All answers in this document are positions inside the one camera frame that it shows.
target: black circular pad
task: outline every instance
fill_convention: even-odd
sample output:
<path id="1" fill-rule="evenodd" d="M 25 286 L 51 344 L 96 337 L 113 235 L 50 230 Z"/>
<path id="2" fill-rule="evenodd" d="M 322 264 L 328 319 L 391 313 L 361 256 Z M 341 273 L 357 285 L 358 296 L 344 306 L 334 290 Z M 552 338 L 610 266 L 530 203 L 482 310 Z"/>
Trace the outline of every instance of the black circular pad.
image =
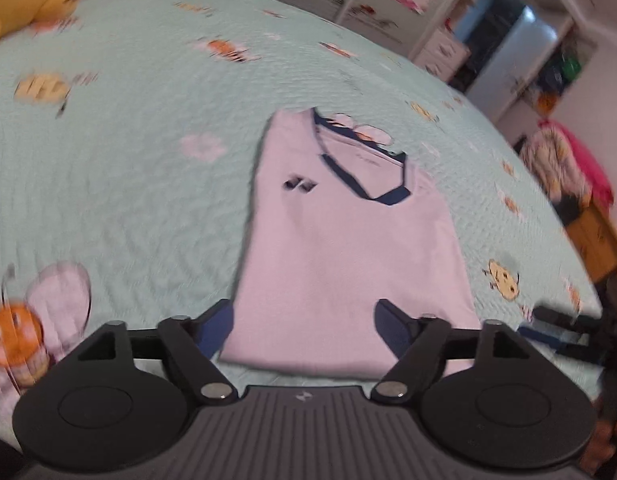
<path id="1" fill-rule="evenodd" d="M 481 466 L 535 469 L 578 455 L 595 423 L 588 397 L 550 363 L 493 359 L 450 375 L 423 395 L 426 430 Z"/>
<path id="2" fill-rule="evenodd" d="M 62 399 L 60 416 L 78 428 L 106 428 L 122 421 L 133 409 L 132 397 L 118 388 L 89 386 Z"/>
<path id="3" fill-rule="evenodd" d="M 188 412 L 168 381 L 105 360 L 52 368 L 13 412 L 23 452 L 51 467 L 102 472 L 143 462 L 171 446 Z"/>

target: pink fabric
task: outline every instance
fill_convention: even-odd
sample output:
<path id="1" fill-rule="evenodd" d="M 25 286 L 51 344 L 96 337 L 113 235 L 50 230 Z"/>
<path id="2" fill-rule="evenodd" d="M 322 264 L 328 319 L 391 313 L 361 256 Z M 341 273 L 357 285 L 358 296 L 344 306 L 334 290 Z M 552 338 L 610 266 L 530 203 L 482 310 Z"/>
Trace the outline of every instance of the pink fabric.
<path id="1" fill-rule="evenodd" d="M 409 197 L 391 206 L 364 200 L 327 167 L 323 147 L 370 196 L 401 183 L 399 162 L 316 126 L 312 110 L 277 112 L 255 175 L 235 327 L 220 358 L 380 378 L 396 362 L 375 331 L 381 298 L 412 317 L 434 314 L 479 328 L 453 222 L 431 178 L 407 161 Z M 293 177 L 316 185 L 287 189 Z"/>
<path id="2" fill-rule="evenodd" d="M 604 170 L 584 143 L 569 131 L 567 127 L 557 121 L 543 120 L 538 123 L 538 126 L 540 128 L 555 128 L 567 138 L 576 163 L 591 185 L 593 198 L 608 213 L 614 202 L 613 188 L 611 188 L 611 183 L 606 173 L 604 173 Z"/>

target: shirt logo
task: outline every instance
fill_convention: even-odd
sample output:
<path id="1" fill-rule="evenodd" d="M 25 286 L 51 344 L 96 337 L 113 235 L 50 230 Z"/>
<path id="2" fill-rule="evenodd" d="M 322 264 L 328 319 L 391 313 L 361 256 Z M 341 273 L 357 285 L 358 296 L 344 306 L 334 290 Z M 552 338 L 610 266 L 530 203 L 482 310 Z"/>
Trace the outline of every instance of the shirt logo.
<path id="1" fill-rule="evenodd" d="M 310 392 L 302 392 L 300 395 L 296 395 L 295 398 L 301 400 L 302 402 L 306 402 L 307 400 L 311 400 L 313 398 L 313 394 Z"/>
<path id="2" fill-rule="evenodd" d="M 317 182 L 313 182 L 308 178 L 304 178 L 303 176 L 294 175 L 286 182 L 284 182 L 284 189 L 290 191 L 299 186 L 300 190 L 304 193 L 308 193 L 313 190 L 314 187 L 317 186 Z"/>

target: navy blue collar trim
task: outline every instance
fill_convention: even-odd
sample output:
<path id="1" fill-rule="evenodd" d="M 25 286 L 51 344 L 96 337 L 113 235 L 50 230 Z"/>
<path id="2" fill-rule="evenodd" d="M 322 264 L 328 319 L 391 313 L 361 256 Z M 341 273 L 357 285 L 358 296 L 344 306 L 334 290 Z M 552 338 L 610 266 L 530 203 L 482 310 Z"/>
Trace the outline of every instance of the navy blue collar trim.
<path id="1" fill-rule="evenodd" d="M 335 173 L 335 175 L 343 183 L 345 183 L 346 186 L 348 186 L 351 189 L 351 191 L 354 192 L 357 196 L 359 196 L 360 198 L 363 198 L 364 200 L 371 200 L 372 202 L 379 202 L 384 205 L 395 205 L 407 199 L 411 195 L 410 190 L 406 186 L 406 182 L 407 182 L 407 154 L 406 153 L 402 152 L 402 153 L 397 153 L 397 155 L 393 155 L 392 153 L 389 153 L 388 151 L 380 148 L 375 142 L 372 142 L 370 140 L 362 140 L 360 139 L 360 137 L 357 136 L 357 134 L 355 134 L 355 132 L 351 128 L 346 128 L 345 126 L 331 119 L 323 118 L 320 114 L 317 113 L 317 110 L 315 108 L 313 108 L 313 120 L 315 123 L 314 133 L 316 136 L 316 140 L 320 148 L 322 148 L 322 154 L 321 154 L 322 160 L 330 168 L 330 170 L 333 171 L 333 173 Z M 390 191 L 387 191 L 383 195 L 378 196 L 377 198 L 372 198 L 366 192 L 364 187 L 362 187 L 362 185 L 357 181 L 357 179 L 354 176 L 352 176 L 351 173 L 349 173 L 343 167 L 341 167 L 337 163 L 335 158 L 333 158 L 333 156 L 330 155 L 329 150 L 327 150 L 327 147 L 324 145 L 324 143 L 322 142 L 322 139 L 319 136 L 319 132 L 317 131 L 318 126 L 323 126 L 336 134 L 348 137 L 348 139 L 355 140 L 356 142 L 360 142 L 364 146 L 368 146 L 369 148 L 377 150 L 383 155 L 386 155 L 392 158 L 396 162 L 399 162 L 402 165 L 402 184 L 400 184 L 400 186 L 397 186 L 394 189 L 391 189 Z"/>

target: cartoon bee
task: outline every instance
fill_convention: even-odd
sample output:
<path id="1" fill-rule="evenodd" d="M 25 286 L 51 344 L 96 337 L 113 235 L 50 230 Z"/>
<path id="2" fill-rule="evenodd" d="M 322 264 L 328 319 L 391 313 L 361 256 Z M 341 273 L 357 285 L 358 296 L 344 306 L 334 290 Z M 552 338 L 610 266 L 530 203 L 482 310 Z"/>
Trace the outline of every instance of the cartoon bee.
<path id="1" fill-rule="evenodd" d="M 520 210 L 519 206 L 516 204 L 515 200 L 513 200 L 512 197 L 510 197 L 502 189 L 500 189 L 499 186 L 496 185 L 495 189 L 497 191 L 498 197 L 500 198 L 502 203 L 506 206 L 506 208 L 511 213 L 516 215 L 520 220 L 524 221 L 525 220 L 524 215 L 522 214 L 522 211 Z"/>
<path id="2" fill-rule="evenodd" d="M 413 110 L 415 110 L 417 113 L 419 113 L 423 118 L 425 118 L 427 121 L 433 121 L 433 122 L 438 122 L 440 120 L 440 118 L 437 115 L 431 115 L 429 112 L 427 112 L 426 110 L 424 110 L 419 104 L 417 104 L 416 102 L 411 102 L 411 108 L 413 108 Z"/>
<path id="3" fill-rule="evenodd" d="M 562 278 L 564 282 L 564 286 L 569 294 L 569 299 L 571 300 L 571 305 L 573 305 L 573 309 L 577 314 L 582 312 L 582 309 L 586 306 L 585 302 L 582 300 L 582 296 L 580 295 L 579 289 L 571 283 L 567 278 Z"/>
<path id="4" fill-rule="evenodd" d="M 200 38 L 197 42 L 197 47 L 199 48 L 200 46 L 205 50 L 210 51 L 211 56 L 220 56 L 223 59 L 228 59 L 229 61 L 243 63 L 245 61 L 260 59 L 259 57 L 250 56 L 249 54 L 247 54 L 248 49 L 245 46 L 238 45 L 236 43 L 233 43 L 232 41 L 204 41 L 203 38 Z"/>
<path id="5" fill-rule="evenodd" d="M 15 277 L 11 264 L 2 279 L 0 304 L 0 374 L 17 393 L 33 386 L 50 366 L 77 345 L 91 308 L 91 285 L 79 264 L 45 267 L 23 300 L 6 295 Z"/>
<path id="6" fill-rule="evenodd" d="M 502 169 L 505 170 L 505 172 L 509 175 L 515 177 L 515 170 L 513 169 L 512 165 L 505 160 L 502 161 Z"/>
<path id="7" fill-rule="evenodd" d="M 348 59 L 351 59 L 351 57 L 356 57 L 355 54 L 353 54 L 352 52 L 348 52 L 347 50 L 339 48 L 336 44 L 324 43 L 323 41 L 320 41 L 319 44 L 322 45 L 324 48 L 330 50 L 331 52 L 335 52 L 336 54 L 344 56 Z"/>
<path id="8" fill-rule="evenodd" d="M 69 92 L 70 84 L 61 74 L 31 74 L 19 82 L 15 98 L 31 103 L 59 104 L 66 101 Z"/>
<path id="9" fill-rule="evenodd" d="M 273 12 L 272 10 L 263 10 L 263 13 L 265 13 L 267 16 L 272 16 L 274 18 L 285 18 L 285 16 L 282 16 L 281 14 L 278 14 L 277 12 Z"/>
<path id="10" fill-rule="evenodd" d="M 491 276 L 491 289 L 497 289 L 507 301 L 512 301 L 520 295 L 520 275 L 514 276 L 510 270 L 495 260 L 489 260 L 489 270 L 482 269 L 486 276 Z"/>
<path id="11" fill-rule="evenodd" d="M 179 7 L 180 9 L 184 9 L 184 10 L 192 10 L 193 12 L 200 12 L 201 10 L 209 10 L 210 7 L 198 7 L 195 5 L 191 5 L 191 4 L 185 4 L 183 2 L 178 2 L 176 4 L 173 4 L 175 7 Z"/>

